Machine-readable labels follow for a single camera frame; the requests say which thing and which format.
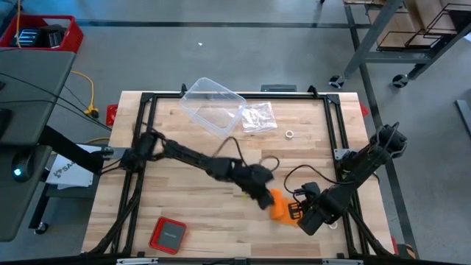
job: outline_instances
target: red square object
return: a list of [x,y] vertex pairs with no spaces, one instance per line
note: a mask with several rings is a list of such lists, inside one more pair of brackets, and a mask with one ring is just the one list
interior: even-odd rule
[[361,115],[363,115],[363,117],[368,116],[369,111],[368,111],[368,109],[365,107],[365,105],[361,104],[361,102],[360,102],[360,108],[361,108]]
[[175,255],[185,235],[186,225],[165,217],[160,217],[150,238],[149,246],[153,249]]
[[118,104],[111,104],[106,107],[106,125],[113,126],[115,124],[116,112],[118,111]]

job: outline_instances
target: wire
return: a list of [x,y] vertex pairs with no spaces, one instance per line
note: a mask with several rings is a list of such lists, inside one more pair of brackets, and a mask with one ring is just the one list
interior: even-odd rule
[[296,193],[292,193],[293,194],[293,199],[296,201],[296,203],[302,207],[302,203],[296,198]]
[[270,171],[273,172],[275,170],[277,170],[278,166],[280,166],[280,159],[278,159],[277,157],[275,157],[274,155],[267,155],[266,157],[260,159],[260,162],[258,162],[260,165],[262,164],[262,162],[264,162],[265,160],[269,159],[269,158],[273,158],[277,161],[277,165],[271,169]]
[[86,141],[85,143],[86,143],[86,144],[92,144],[92,143],[94,143],[94,142],[96,142],[96,141],[106,141],[106,140],[110,140],[110,138],[109,138],[109,137],[98,137],[98,138],[93,138],[93,139],[91,139],[91,140],[88,140],[88,141]]
[[387,149],[388,149],[388,146],[390,145],[391,141],[392,141],[392,137],[394,136],[394,134],[397,132],[397,128],[399,127],[399,122],[396,122],[394,125],[392,125],[392,128],[394,129],[392,132],[391,132],[391,136],[389,136],[389,139],[388,141],[386,142],[386,144],[384,145],[384,149],[383,149],[383,152],[386,152]]
[[86,80],[88,80],[90,82],[90,86],[91,86],[91,99],[90,99],[90,105],[88,105],[87,107],[87,110],[91,111],[92,109],[94,109],[94,106],[93,106],[93,102],[95,101],[95,84],[93,83],[93,80],[88,77],[88,75],[86,74],[83,74],[79,71],[71,71],[72,74],[78,74],[80,75],[81,77],[84,77],[86,78]]
[[105,166],[103,169],[108,169],[108,168],[110,168],[111,166],[116,165],[116,164],[119,163],[120,161],[121,161],[121,158],[118,159],[118,160],[116,160],[116,161],[114,161],[114,162],[112,162],[112,163],[109,164],[108,166]]
[[16,13],[16,45],[18,48],[21,49],[20,44],[20,14],[21,14],[21,0],[16,2],[16,6],[18,7],[18,11]]
[[80,100],[79,97],[76,96],[76,95],[74,94],[74,92],[72,92],[72,90],[67,87],[67,85],[64,85],[64,88],[67,89],[68,92],[70,92],[70,93],[72,94],[72,96],[74,96],[74,98],[77,99],[78,102],[79,102],[80,104],[82,104],[82,106],[83,106],[84,108],[87,108],[87,105],[85,105],[85,104],[82,102],[82,100]]
[[374,172],[373,172],[372,175],[376,177],[376,179],[378,180],[378,183],[379,183],[379,182],[380,182],[380,177],[379,177],[376,173],[374,173]]
[[[19,79],[19,78],[17,78],[17,77],[12,77],[12,76],[10,76],[9,74],[0,73],[0,75],[3,75],[3,76],[6,76],[6,77],[9,77],[9,78],[12,78],[12,79],[17,80],[17,81],[20,81],[20,82],[23,82],[23,83],[25,83],[25,84],[27,84],[27,85],[31,85],[33,88],[37,88],[37,89],[39,89],[39,90],[41,90],[41,91],[43,91],[43,92],[45,92],[45,93],[48,93],[49,95],[52,95],[52,96],[54,96],[54,97],[56,97],[56,98],[58,98],[58,99],[62,99],[64,102],[69,103],[72,107],[74,107],[74,108],[77,109],[78,111],[82,112],[82,110],[80,110],[79,107],[77,107],[76,105],[72,104],[72,103],[71,103],[70,101],[68,101],[67,99],[64,99],[64,98],[61,97],[61,96],[55,95],[55,94],[53,94],[52,92],[49,92],[49,91],[47,91],[47,90],[44,89],[44,88],[40,88],[40,87],[38,87],[38,86],[35,85],[35,84],[32,84],[32,83],[27,82],[27,81],[24,81],[24,80]],[[88,116],[88,115],[86,115],[86,114],[85,114],[85,117],[87,117],[87,118],[90,119],[91,121],[98,122],[99,124],[101,124],[101,125],[103,125],[104,127],[106,127],[109,131],[111,131],[111,129],[110,129],[109,127],[107,127],[107,126],[104,125],[103,123],[97,121],[96,119],[93,119],[92,117],[90,117],[90,116]]]
[[234,140],[234,141],[235,141],[235,145],[237,146],[238,154],[241,156],[242,163],[244,163],[245,166],[248,166],[247,163],[245,162],[244,156],[242,155],[241,147],[238,145],[237,139],[235,139],[235,138],[232,137],[232,136],[227,137],[227,138],[222,142],[222,144],[221,144],[221,145],[219,146],[219,148],[214,152],[214,154],[212,155],[212,157],[214,158],[217,154],[219,154],[219,152],[221,151],[222,147],[224,147],[224,145],[226,145],[229,140]]
[[296,170],[298,170],[298,169],[300,169],[300,168],[302,168],[302,167],[308,167],[309,169],[314,170],[314,171],[315,171],[319,176],[321,176],[324,180],[326,180],[326,181],[328,181],[328,182],[330,182],[330,183],[332,183],[332,184],[337,184],[337,185],[350,185],[350,184],[356,183],[356,181],[336,182],[336,181],[334,181],[334,180],[330,180],[330,179],[328,179],[326,176],[324,176],[321,172],[319,172],[317,169],[315,169],[313,166],[309,166],[309,165],[305,165],[305,164],[304,164],[304,165],[299,165],[299,166],[295,167],[293,170],[291,170],[291,171],[286,175],[285,181],[283,181],[283,185],[284,185],[284,187],[285,187],[285,190],[286,190],[287,192],[289,192],[290,194],[294,194],[294,192],[293,192],[293,191],[290,191],[290,190],[288,189],[288,187],[286,186],[286,181],[288,180],[289,176],[291,176],[291,174],[293,174],[293,172],[295,172]]
[[227,262],[234,262],[234,258],[226,258],[226,259],[221,259],[221,260],[217,260],[217,261],[213,261],[211,263],[203,263],[202,265],[216,265],[216,264],[225,264]]
[[105,125],[103,125],[102,123],[94,120],[94,119],[87,119],[86,117],[87,116],[83,116],[81,114],[78,114],[76,113],[75,111],[71,110],[69,107],[66,107],[60,103],[56,103],[56,102],[53,102],[53,101],[50,101],[50,100],[45,100],[45,99],[32,99],[32,100],[15,100],[15,101],[7,101],[7,102],[0,102],[0,104],[7,104],[7,103],[19,103],[19,102],[48,102],[48,103],[52,103],[52,104],[56,104],[56,105],[59,105],[63,108],[65,108],[66,110],[72,112],[73,114],[79,116],[80,118],[86,120],[86,121],[89,121],[91,123],[94,123],[95,125],[97,126],[100,126],[101,128],[105,129],[105,130],[108,130],[108,131],[111,131],[111,129]]
[[107,170],[103,171],[102,173],[100,173],[100,176],[103,175],[103,174],[106,174],[106,173],[108,173],[108,172],[111,172],[111,171],[113,171],[113,170],[116,170],[116,169],[120,169],[120,167],[119,167],[119,166],[116,166],[116,167],[113,167],[113,168],[111,168],[111,169],[107,169]]
[[[145,127],[148,126],[146,122],[142,122],[142,125],[144,125]],[[152,130],[152,132],[154,132],[154,133],[158,133],[158,131],[157,131],[156,129],[154,129],[154,127],[152,127],[151,130]]]
[[15,51],[15,50],[19,50],[19,48],[2,49],[0,52],[8,52],[8,51]]

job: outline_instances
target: white ring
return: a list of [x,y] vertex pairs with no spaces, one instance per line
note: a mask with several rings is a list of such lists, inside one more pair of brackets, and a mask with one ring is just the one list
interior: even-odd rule
[[294,132],[292,130],[287,130],[285,132],[285,137],[287,137],[288,139],[291,139],[294,137]]
[[330,229],[336,229],[339,225],[337,224],[337,221],[335,221],[333,224],[329,225]]

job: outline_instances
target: metal bracket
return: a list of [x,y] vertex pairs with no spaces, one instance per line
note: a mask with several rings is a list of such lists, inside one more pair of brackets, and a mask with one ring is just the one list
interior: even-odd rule
[[123,157],[124,151],[127,148],[124,147],[105,147],[103,149],[103,159],[120,159]]
[[116,265],[144,265],[158,263],[158,258],[120,258],[116,261]]
[[341,160],[345,154],[348,152],[358,152],[358,149],[334,149],[333,153],[336,157],[336,160]]
[[333,104],[340,105],[340,97],[338,94],[327,94],[325,95]]
[[313,85],[310,85],[310,86],[309,86],[308,92],[309,92],[309,93],[312,93],[312,96],[313,96],[315,99],[320,99],[320,98],[321,98],[321,96],[319,95],[319,93],[317,93],[317,89],[316,89]]
[[154,96],[153,93],[142,93],[141,103],[148,102]]
[[246,258],[234,258],[233,265],[249,265],[250,262]]
[[185,83],[182,84],[182,87],[180,89],[180,96],[185,96],[186,92],[188,91],[188,89],[186,88],[186,85]]
[[363,265],[363,261],[358,260],[342,260],[342,259],[323,259],[324,265]]
[[325,99],[325,98],[327,98],[333,104],[340,105],[340,98],[339,98],[338,94],[329,93],[329,94],[325,94],[325,95],[319,95],[319,93],[317,93],[317,89],[313,85],[309,86],[308,92],[312,93],[312,96],[313,96],[314,99]]

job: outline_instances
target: desk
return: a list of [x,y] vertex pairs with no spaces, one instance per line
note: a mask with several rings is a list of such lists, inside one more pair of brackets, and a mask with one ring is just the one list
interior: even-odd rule
[[[356,93],[339,95],[349,144],[351,148],[359,149],[368,143],[368,138],[358,97]],[[141,92],[122,93],[110,139],[111,146],[130,146],[140,98]],[[245,160],[257,163],[267,155],[279,157],[280,168],[274,172],[275,179],[270,182],[270,188],[283,189],[286,174],[302,163],[311,164],[334,180],[322,102],[296,99],[276,99],[270,102],[277,119],[277,129],[249,134],[242,132],[240,124],[233,132],[233,136],[239,140]],[[157,101],[154,128],[167,138],[207,155],[212,154],[222,142],[191,122],[188,115],[180,109],[178,99]],[[294,131],[293,139],[285,139],[286,130]],[[237,157],[235,144],[229,142],[221,155]],[[274,163],[267,160],[264,165],[270,168]],[[101,176],[83,251],[95,247],[115,221],[123,181],[124,172],[120,170]],[[288,186],[297,188],[310,181],[318,182],[321,189],[330,186],[315,173],[304,169],[290,177]],[[370,178],[361,186],[359,197],[365,222],[385,248],[393,251],[380,189],[375,178]],[[237,186],[216,182],[203,171],[177,160],[147,163],[132,246],[134,254],[145,251],[148,257],[169,256],[149,247],[149,239],[159,216],[185,222],[188,226],[177,257],[334,258],[338,252],[347,253],[341,219],[337,221],[337,229],[331,230],[323,225],[314,236],[308,236],[297,227],[271,221],[268,211],[260,210],[255,201],[243,198]],[[356,228],[353,230],[357,243],[355,246],[359,250],[358,234]],[[127,224],[121,234],[121,247],[124,246],[126,232]]]
[[[73,52],[11,50],[0,53],[0,81],[6,83],[0,91],[0,102],[50,101],[0,103],[1,108],[11,109],[15,114],[0,138],[0,144],[33,146],[38,142],[74,59]],[[3,74],[29,82],[49,93]]]

